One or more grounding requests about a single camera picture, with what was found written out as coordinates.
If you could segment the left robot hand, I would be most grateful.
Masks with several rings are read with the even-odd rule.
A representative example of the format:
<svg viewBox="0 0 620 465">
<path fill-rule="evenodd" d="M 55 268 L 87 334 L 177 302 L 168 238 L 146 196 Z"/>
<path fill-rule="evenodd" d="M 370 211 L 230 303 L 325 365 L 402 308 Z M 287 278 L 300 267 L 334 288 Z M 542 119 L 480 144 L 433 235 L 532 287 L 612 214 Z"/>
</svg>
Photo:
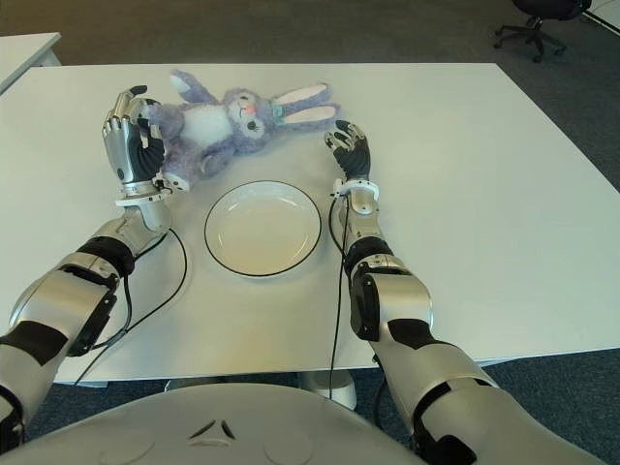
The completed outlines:
<svg viewBox="0 0 620 465">
<path fill-rule="evenodd" d="M 150 121 L 157 101 L 143 98 L 146 91 L 135 85 L 121 92 L 103 124 L 108 161 L 123 185 L 151 181 L 164 163 L 164 143 Z"/>
</svg>

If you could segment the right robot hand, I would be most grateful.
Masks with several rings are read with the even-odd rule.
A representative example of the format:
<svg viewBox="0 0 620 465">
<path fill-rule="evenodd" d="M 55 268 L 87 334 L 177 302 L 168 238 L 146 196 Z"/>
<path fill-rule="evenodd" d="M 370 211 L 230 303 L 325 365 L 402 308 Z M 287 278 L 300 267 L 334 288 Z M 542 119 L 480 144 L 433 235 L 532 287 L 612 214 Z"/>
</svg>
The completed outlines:
<svg viewBox="0 0 620 465">
<path fill-rule="evenodd" d="M 347 120 L 336 120 L 335 127 L 333 132 L 325 133 L 324 141 L 346 180 L 368 180 L 371 155 L 366 135 L 358 125 Z"/>
</svg>

